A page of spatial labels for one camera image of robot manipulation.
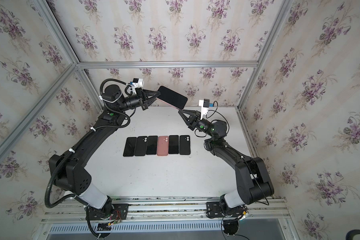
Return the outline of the pink-cased phone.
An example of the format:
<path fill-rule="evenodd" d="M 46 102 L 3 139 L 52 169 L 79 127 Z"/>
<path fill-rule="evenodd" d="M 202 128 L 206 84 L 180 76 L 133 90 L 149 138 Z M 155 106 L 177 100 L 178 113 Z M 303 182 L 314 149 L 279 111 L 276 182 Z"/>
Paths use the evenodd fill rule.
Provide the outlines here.
<path fill-rule="evenodd" d="M 146 155 L 156 155 L 158 147 L 158 136 L 148 136 Z"/>
<path fill-rule="evenodd" d="M 162 102 L 164 102 L 178 110 L 183 110 L 187 104 L 187 101 L 188 101 L 187 97 L 185 97 L 165 86 L 160 86 L 158 89 L 158 92 L 160 93 L 160 95 L 158 96 L 159 100 L 161 100 Z"/>

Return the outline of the pink phone case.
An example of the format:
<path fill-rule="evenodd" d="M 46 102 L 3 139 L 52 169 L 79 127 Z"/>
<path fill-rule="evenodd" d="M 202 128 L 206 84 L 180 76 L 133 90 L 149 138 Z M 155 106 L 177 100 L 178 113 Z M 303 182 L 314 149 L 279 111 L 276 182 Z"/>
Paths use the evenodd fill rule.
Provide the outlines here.
<path fill-rule="evenodd" d="M 157 155 L 167 156 L 169 154 L 169 137 L 159 136 L 157 145 Z"/>

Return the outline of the black phone case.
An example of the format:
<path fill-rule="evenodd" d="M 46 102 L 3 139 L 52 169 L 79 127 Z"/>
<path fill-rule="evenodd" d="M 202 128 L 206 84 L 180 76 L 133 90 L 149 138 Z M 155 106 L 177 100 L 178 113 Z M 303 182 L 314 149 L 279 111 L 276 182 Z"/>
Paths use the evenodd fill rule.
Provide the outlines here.
<path fill-rule="evenodd" d="M 139 136 L 139 137 L 137 137 L 134 156 L 142 157 L 142 156 L 146 155 L 147 141 L 148 141 L 147 136 Z"/>

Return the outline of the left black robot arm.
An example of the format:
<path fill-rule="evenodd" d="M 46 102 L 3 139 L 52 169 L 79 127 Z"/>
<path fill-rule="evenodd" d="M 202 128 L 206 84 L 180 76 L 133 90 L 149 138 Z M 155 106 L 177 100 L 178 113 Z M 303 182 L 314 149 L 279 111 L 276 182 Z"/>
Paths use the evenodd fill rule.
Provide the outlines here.
<path fill-rule="evenodd" d="M 74 198 L 86 207 L 109 213 L 111 198 L 95 186 L 85 167 L 108 137 L 131 123 L 126 111 L 146 110 L 159 96 L 158 91 L 135 88 L 125 97 L 118 85 L 101 85 L 99 98 L 104 106 L 95 125 L 69 150 L 49 159 L 51 177 L 45 192 L 45 206 L 51 209 L 67 198 Z"/>

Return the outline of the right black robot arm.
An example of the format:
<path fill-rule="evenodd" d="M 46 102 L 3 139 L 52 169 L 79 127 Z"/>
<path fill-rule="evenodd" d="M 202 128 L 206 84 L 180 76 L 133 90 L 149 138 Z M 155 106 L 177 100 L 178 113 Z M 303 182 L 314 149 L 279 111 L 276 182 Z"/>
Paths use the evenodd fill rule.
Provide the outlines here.
<path fill-rule="evenodd" d="M 230 129 L 226 119 L 209 121 L 201 112 L 194 110 L 179 110 L 178 113 L 189 129 L 210 137 L 204 140 L 205 149 L 235 170 L 237 187 L 233 192 L 221 196 L 219 205 L 222 210 L 257 203 L 275 193 L 264 160 L 240 153 L 225 140 Z"/>

